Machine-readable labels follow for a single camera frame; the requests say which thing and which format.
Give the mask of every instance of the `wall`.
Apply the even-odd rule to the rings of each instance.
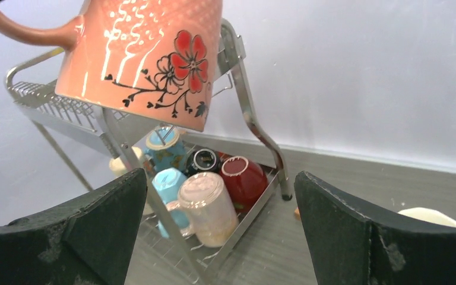
[[[55,27],[81,1],[24,3],[0,9],[21,24]],[[456,169],[456,2],[283,3],[224,2],[244,38],[259,118],[278,143]],[[48,49],[0,35],[0,224],[83,193],[2,85],[8,68]],[[58,64],[26,79],[48,82]],[[206,133],[254,139],[233,92],[216,97],[211,112]],[[106,157],[57,138],[94,186],[112,178]]]

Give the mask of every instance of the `lower shelf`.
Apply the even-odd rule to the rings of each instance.
[[[190,149],[190,151],[202,148],[201,146],[193,145],[188,142],[185,142],[185,145]],[[229,256],[232,249],[255,220],[256,216],[259,214],[263,206],[268,202],[272,194],[275,193],[275,190],[279,185],[277,179],[278,170],[262,164],[261,167],[267,174],[269,181],[268,187],[266,188],[265,192],[263,192],[256,204],[251,208],[249,213],[239,215],[240,224],[223,247],[208,248],[204,246],[196,238],[195,235],[186,238],[186,241],[190,247],[189,254],[193,254],[197,262],[201,264],[205,270],[210,271],[212,276],[217,273],[217,270]],[[192,284],[195,284],[198,281],[197,274],[183,259],[184,254],[178,247],[174,245],[173,241],[161,236],[157,225],[158,218],[155,215],[144,216],[142,218],[137,239],[144,241],[150,248],[151,252],[156,254],[169,266],[173,267],[180,275],[188,279],[188,281],[190,281]]]

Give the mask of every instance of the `mug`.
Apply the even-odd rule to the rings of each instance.
[[[220,174],[237,213],[249,212],[268,186],[261,166],[243,156],[225,160]]]
[[[190,222],[185,232],[194,232],[209,248],[223,246],[239,225],[223,179],[213,172],[188,178],[181,186],[177,200],[166,206],[169,211],[184,211]]]
[[[428,208],[410,208],[401,210],[398,214],[414,218],[421,221],[426,221],[428,223],[440,224],[442,226],[456,227],[456,220],[451,217],[448,217],[440,211],[436,211]]]
[[[134,151],[135,156],[137,156],[137,159],[139,160],[139,164],[144,165],[146,163],[146,157],[145,157],[143,151],[138,147],[132,147],[132,150]],[[119,157],[117,159],[109,160],[109,169],[114,173],[114,175],[116,177],[120,177],[128,172],[128,169],[125,167],[125,165],[123,164],[123,161]],[[147,178],[146,181],[147,181],[148,187],[149,187],[149,184],[150,184],[149,176],[147,176],[146,178]],[[144,204],[144,213],[143,214],[144,215],[153,214],[153,209],[151,208],[151,206],[148,204],[147,201]]]
[[[186,181],[186,176],[175,168],[169,168],[160,171],[153,178],[153,186],[158,192],[161,201],[164,204],[177,200],[178,192],[181,185]],[[192,235],[192,228],[189,226],[189,220],[186,215],[181,211],[172,211],[170,213],[174,222],[181,229],[182,236]],[[161,236],[169,238],[169,233],[163,226],[161,221],[158,221],[158,229]]]
[[[0,33],[60,46],[55,93],[203,131],[212,96],[222,0],[85,0],[62,27],[24,27],[0,12]]]
[[[187,151],[177,128],[158,126],[146,135],[144,152],[149,156],[155,172],[174,167],[186,169]]]
[[[221,159],[219,155],[208,148],[194,151],[186,160],[186,176],[190,177],[200,172],[219,172]]]

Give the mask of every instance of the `metal rack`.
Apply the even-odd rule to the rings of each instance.
[[[5,83],[15,104],[34,123],[73,174],[88,191],[91,191],[91,185],[45,127],[60,132],[107,156],[120,157],[125,166],[131,170],[142,167],[131,150],[131,146],[147,134],[148,130],[139,128],[139,126],[143,124],[143,120],[148,119],[61,97],[55,94],[56,81],[48,84],[13,82],[14,76],[18,72],[62,52],[61,48],[57,48],[12,68],[7,73]],[[277,186],[280,185],[282,199],[288,201],[292,198],[284,156],[275,141],[262,130],[256,118],[243,63],[245,56],[242,38],[235,33],[233,26],[223,19],[217,55],[216,80],[226,75],[229,77],[230,85],[213,96],[224,90],[235,88],[248,128],[272,152],[275,160],[275,167],[262,166],[270,184],[258,202],[248,214],[239,216],[240,225],[226,244],[221,248],[211,249],[200,244],[194,236],[183,238],[156,190],[153,188],[148,190],[148,201],[156,215],[143,218],[138,238],[145,240],[151,251],[191,283],[214,284],[216,272],[270,196],[275,193]],[[187,142],[186,145],[190,150],[197,147]],[[160,236],[156,229],[158,219],[163,223],[170,239],[163,239]]]

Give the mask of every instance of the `blue mug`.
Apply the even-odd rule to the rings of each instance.
[[[146,135],[144,153],[152,164],[148,171],[157,173],[171,167],[181,172],[186,170],[188,158],[181,135],[178,129],[170,129],[171,126],[158,126]]]
[[[178,199],[179,189],[186,179],[187,177],[181,171],[171,167],[157,173],[151,183],[153,184],[154,189],[156,189],[156,192],[158,192],[163,204],[166,205]],[[192,228],[189,225],[189,220],[184,212],[179,210],[171,211],[170,215],[181,229],[182,236],[193,234]],[[161,236],[169,238],[169,234],[163,227],[161,221],[158,222],[158,229],[160,230]]]

